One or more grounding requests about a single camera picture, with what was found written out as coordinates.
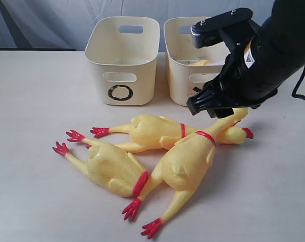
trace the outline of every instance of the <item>white plastic basket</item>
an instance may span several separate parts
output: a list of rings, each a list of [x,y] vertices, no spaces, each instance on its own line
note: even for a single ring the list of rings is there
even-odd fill
[[[169,19],[164,23],[164,38],[166,44],[167,79],[172,100],[186,106],[187,99],[194,95],[194,88],[201,89],[203,84],[212,80],[220,73],[229,49],[222,42],[213,46],[197,49],[192,38],[183,28],[209,17],[180,17]],[[206,66],[190,66],[200,60],[209,60]]]
[[[141,33],[122,31],[140,26]],[[143,105],[151,101],[159,39],[159,23],[151,18],[117,16],[97,23],[85,56],[104,103]]]

